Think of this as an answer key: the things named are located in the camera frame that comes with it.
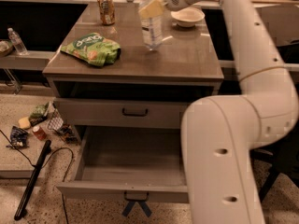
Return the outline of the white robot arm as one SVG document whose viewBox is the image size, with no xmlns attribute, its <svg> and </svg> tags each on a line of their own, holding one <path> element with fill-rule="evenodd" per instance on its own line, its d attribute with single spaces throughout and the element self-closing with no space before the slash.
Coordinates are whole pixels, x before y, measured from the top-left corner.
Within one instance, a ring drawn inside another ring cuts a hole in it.
<svg viewBox="0 0 299 224">
<path fill-rule="evenodd" d="M 206 0 L 153 0 L 144 16 Z M 249 153 L 298 120 L 289 71 L 250 0 L 220 0 L 242 90 L 193 102 L 181 121 L 192 224 L 265 224 Z"/>
</svg>

